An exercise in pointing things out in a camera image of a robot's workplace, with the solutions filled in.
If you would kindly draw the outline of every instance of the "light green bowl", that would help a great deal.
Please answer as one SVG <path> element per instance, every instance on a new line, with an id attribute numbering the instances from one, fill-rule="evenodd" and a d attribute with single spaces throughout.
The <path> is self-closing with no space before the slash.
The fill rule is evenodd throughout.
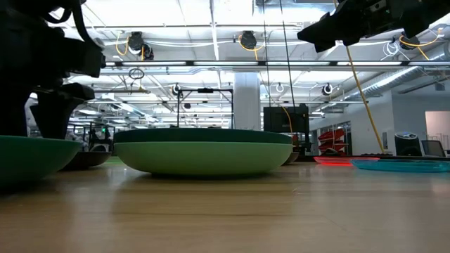
<path id="1" fill-rule="evenodd" d="M 291 144 L 234 142 L 116 143 L 117 156 L 128 166 L 154 174 L 226 176 L 261 174 L 281 166 Z"/>
<path id="2" fill-rule="evenodd" d="M 0 188 L 36 181 L 60 170 L 80 148 L 76 141 L 0 136 Z"/>

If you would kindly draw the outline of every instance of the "red bowl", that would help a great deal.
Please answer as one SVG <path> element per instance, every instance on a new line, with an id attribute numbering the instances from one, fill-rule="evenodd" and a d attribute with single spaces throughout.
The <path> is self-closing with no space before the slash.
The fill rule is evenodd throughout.
<path id="1" fill-rule="evenodd" d="M 352 166 L 352 160 L 378 161 L 379 157 L 314 157 L 316 162 L 323 165 Z"/>

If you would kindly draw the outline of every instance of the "metal frame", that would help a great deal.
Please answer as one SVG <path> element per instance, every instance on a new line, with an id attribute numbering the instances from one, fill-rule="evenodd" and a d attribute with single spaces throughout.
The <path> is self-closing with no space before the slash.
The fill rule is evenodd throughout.
<path id="1" fill-rule="evenodd" d="M 226 92 L 226 91 L 231 93 L 231 100 L 229 100 L 222 93 L 222 92 Z M 181 94 L 183 92 L 188 92 L 188 94 L 185 97 L 183 97 L 183 100 L 180 100 Z M 176 102 L 176 127 L 180 127 L 180 104 L 184 103 L 184 100 L 187 99 L 189 97 L 189 95 L 191 93 L 193 93 L 193 92 L 198 92 L 198 93 L 219 92 L 221 95 L 223 95 L 225 97 L 225 99 L 227 100 L 227 102 L 231 104 L 231 129 L 234 128 L 234 123 L 233 123 L 233 119 L 234 119 L 234 93 L 233 93 L 233 89 L 209 89 L 209 88 L 203 88 L 203 89 L 179 89 L 178 90 L 178 93 L 176 94 L 176 99 L 177 99 L 177 102 Z"/>

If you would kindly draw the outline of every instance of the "blue bowl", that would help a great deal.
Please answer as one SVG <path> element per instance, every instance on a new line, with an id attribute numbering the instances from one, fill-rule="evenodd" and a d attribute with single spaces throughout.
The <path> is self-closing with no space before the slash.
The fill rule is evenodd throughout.
<path id="1" fill-rule="evenodd" d="M 425 160 L 352 160 L 358 169 L 400 172 L 448 172 L 450 162 Z"/>

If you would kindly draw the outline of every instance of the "white column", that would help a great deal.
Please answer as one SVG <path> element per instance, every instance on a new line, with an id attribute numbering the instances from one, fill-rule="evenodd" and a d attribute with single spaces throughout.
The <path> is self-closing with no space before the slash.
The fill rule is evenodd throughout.
<path id="1" fill-rule="evenodd" d="M 257 72 L 234 74 L 234 129 L 261 131 Z"/>

